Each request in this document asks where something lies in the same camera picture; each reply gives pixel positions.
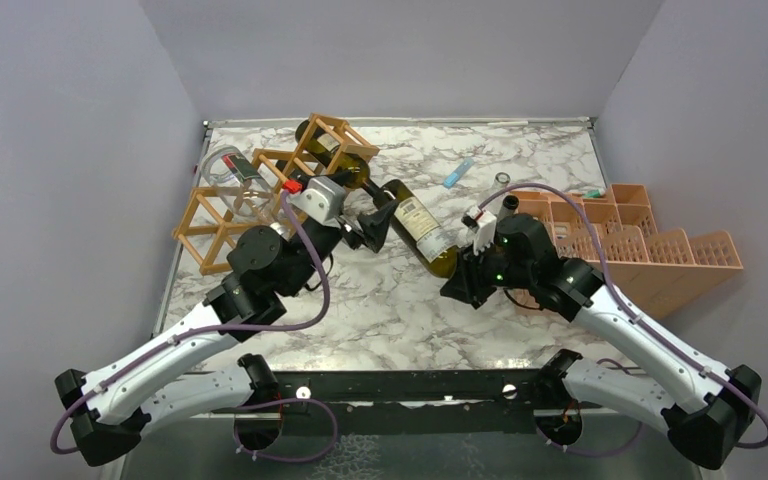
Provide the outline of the green wine bottle black top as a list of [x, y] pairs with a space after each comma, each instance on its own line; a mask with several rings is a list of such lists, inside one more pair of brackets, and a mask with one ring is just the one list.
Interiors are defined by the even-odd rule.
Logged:
[[398, 203], [391, 221], [397, 235], [430, 274], [450, 278], [457, 264], [454, 238], [401, 180], [386, 182], [382, 190]]

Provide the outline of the green wine bottle black neck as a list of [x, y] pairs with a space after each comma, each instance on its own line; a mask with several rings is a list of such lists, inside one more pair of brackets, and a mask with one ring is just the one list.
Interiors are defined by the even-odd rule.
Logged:
[[[309, 125], [310, 122], [304, 120], [296, 128], [295, 139], [299, 145], [303, 144], [301, 140]], [[337, 173], [350, 172], [350, 175], [344, 178], [344, 187], [349, 190], [362, 189], [373, 198], [381, 192], [380, 187], [370, 178], [371, 170], [368, 162], [354, 153], [344, 154], [337, 159], [340, 143], [323, 128], [316, 127], [312, 137], [303, 145], [304, 149], [321, 165], [330, 167], [334, 164]]]

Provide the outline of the clear round glass bottle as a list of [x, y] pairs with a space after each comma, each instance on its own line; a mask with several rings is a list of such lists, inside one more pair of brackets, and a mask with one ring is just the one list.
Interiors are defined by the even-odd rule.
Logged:
[[247, 227], [267, 226], [290, 237], [290, 225], [280, 209], [274, 187], [234, 146], [208, 152], [200, 163], [201, 177], [227, 207], [231, 220]]

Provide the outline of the green wine bottle brown label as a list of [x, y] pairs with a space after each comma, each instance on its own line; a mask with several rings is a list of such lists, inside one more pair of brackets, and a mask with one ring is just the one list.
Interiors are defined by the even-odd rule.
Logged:
[[282, 174], [286, 180], [291, 184], [297, 184], [298, 187], [293, 187], [290, 192], [300, 192], [308, 187], [308, 184], [315, 174], [310, 174], [303, 169], [300, 169], [296, 163], [288, 162], [285, 160], [276, 160], [275, 167], [280, 174]]

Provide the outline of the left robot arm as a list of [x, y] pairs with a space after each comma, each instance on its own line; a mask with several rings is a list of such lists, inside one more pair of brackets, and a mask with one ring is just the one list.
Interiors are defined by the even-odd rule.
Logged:
[[287, 199], [281, 206], [295, 228], [291, 238], [266, 225], [248, 229], [227, 256], [230, 272], [173, 327], [103, 368], [56, 377], [64, 412], [49, 437], [54, 454], [78, 453], [87, 465], [101, 466], [179, 419], [280, 404], [260, 355], [207, 377], [184, 375], [258, 333], [308, 329], [329, 312], [323, 262], [347, 231], [314, 216], [299, 221]]

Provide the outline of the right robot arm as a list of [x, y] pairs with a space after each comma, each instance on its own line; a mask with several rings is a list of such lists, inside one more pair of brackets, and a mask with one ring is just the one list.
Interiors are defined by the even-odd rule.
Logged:
[[529, 214], [502, 220], [478, 208], [462, 218], [473, 234], [458, 253], [442, 296], [480, 308], [495, 291], [525, 289], [540, 308], [608, 341], [646, 377], [604, 368], [563, 350], [537, 380], [539, 398], [598, 404], [664, 434], [694, 464], [716, 470], [741, 446], [758, 417], [761, 378], [692, 348], [637, 307], [608, 275], [558, 254], [545, 226]]

